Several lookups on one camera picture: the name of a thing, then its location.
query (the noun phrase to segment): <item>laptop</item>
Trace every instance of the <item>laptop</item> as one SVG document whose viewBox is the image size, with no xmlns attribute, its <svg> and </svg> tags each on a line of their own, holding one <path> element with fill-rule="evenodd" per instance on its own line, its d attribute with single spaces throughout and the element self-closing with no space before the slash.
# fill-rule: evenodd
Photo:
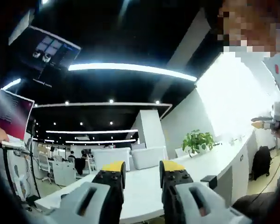
<svg viewBox="0 0 280 224">
<path fill-rule="evenodd" d="M 2 147 L 25 149 L 24 136 L 34 101 L 0 90 L 0 127 L 9 137 L 9 142 L 2 141 Z"/>
</svg>

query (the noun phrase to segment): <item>green plant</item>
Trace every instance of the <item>green plant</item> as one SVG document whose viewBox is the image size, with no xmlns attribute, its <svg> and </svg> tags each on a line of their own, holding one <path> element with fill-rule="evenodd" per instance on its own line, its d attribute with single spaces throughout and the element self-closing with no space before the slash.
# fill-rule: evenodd
<svg viewBox="0 0 280 224">
<path fill-rule="evenodd" d="M 209 133 L 199 133 L 200 130 L 194 130 L 191 133 L 187 133 L 185 139 L 182 142 L 182 150 L 185 151 L 186 147 L 190 147 L 192 153 L 199 151 L 199 146 L 202 149 L 206 149 L 208 146 L 210 150 L 213 149 L 214 139 L 213 136 Z"/>
</svg>

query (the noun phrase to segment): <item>white pot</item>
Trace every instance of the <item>white pot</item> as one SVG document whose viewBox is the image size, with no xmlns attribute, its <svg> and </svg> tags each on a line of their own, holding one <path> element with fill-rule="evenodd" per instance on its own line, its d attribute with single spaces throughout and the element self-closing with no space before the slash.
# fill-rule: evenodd
<svg viewBox="0 0 280 224">
<path fill-rule="evenodd" d="M 210 148 L 208 146 L 206 146 L 205 149 L 202 148 L 202 146 L 199 146 L 199 154 L 204 154 L 206 152 L 209 152 L 210 151 Z"/>
</svg>

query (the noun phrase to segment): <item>office desk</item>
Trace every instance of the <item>office desk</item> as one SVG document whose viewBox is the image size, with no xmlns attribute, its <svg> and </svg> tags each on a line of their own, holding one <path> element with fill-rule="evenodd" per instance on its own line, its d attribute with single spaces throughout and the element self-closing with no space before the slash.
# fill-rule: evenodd
<svg viewBox="0 0 280 224">
<path fill-rule="evenodd" d="M 249 167 L 246 143 L 251 133 L 241 142 L 236 141 L 234 146 L 228 144 L 215 146 L 212 151 L 190 158 L 188 155 L 173 159 L 182 164 L 195 182 L 199 182 L 207 175 L 216 175 L 220 179 L 228 179 L 231 186 L 222 183 L 221 188 L 230 188 L 230 202 L 233 203 L 241 196 L 246 195 L 248 187 Z M 232 170 L 232 176 L 223 178 L 225 173 Z M 60 206 L 62 194 L 68 194 L 83 182 L 91 182 L 95 174 L 35 201 L 37 208 L 48 211 Z M 126 188 L 124 189 L 124 203 L 120 214 L 120 223 L 131 224 L 163 215 L 161 202 L 159 167 L 135 170 L 126 173 Z"/>
</svg>

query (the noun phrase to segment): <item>white column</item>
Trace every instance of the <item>white column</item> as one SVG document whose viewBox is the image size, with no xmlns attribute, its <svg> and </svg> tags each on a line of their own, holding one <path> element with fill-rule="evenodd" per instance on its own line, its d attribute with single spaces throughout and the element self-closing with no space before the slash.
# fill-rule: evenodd
<svg viewBox="0 0 280 224">
<path fill-rule="evenodd" d="M 140 143 L 146 148 L 165 146 L 165 137 L 157 110 L 140 110 L 136 121 Z"/>
</svg>

